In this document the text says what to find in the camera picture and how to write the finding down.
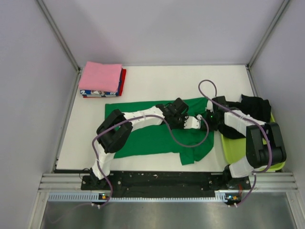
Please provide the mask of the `green t shirt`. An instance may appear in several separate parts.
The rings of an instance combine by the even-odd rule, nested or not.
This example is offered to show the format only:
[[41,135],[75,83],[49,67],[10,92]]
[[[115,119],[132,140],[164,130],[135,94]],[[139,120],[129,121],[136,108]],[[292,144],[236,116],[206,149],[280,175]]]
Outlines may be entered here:
[[[119,109],[122,112],[135,112],[148,109],[156,104],[167,104],[173,101],[147,101],[132,103],[116,103],[105,105],[105,117],[113,110]],[[189,106],[188,115],[202,115],[206,117],[206,98],[193,98],[184,100]],[[195,145],[203,140],[206,131],[198,129],[174,129],[174,137],[184,145]],[[125,158],[131,156],[157,155],[168,153],[179,153],[182,165],[194,164],[202,160],[212,150],[214,146],[214,132],[209,131],[206,140],[197,147],[187,148],[177,144],[171,137],[165,124],[159,126],[149,126],[133,131],[124,147],[118,151],[114,158]]]

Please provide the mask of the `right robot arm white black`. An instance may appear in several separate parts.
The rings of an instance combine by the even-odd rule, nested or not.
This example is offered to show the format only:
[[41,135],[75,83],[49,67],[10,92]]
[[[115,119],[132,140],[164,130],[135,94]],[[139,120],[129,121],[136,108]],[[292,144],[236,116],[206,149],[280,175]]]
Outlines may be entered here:
[[208,99],[213,104],[206,116],[210,131],[220,125],[228,126],[245,137],[245,156],[229,164],[223,171],[222,182],[226,188],[235,188],[240,179],[251,173],[262,173],[272,165],[286,161],[286,150],[280,127],[275,122],[264,122],[229,107],[224,96]]

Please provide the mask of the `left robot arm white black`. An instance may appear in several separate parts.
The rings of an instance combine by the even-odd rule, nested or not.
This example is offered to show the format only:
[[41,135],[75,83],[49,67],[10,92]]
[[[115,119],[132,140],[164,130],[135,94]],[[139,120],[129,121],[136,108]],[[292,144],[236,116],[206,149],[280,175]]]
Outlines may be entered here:
[[97,136],[92,141],[96,161],[90,171],[91,183],[97,189],[107,186],[111,161],[115,153],[124,147],[131,132],[163,124],[171,130],[199,127],[198,120],[188,115],[188,109],[189,106],[177,98],[172,103],[157,104],[135,112],[113,110],[98,127]]

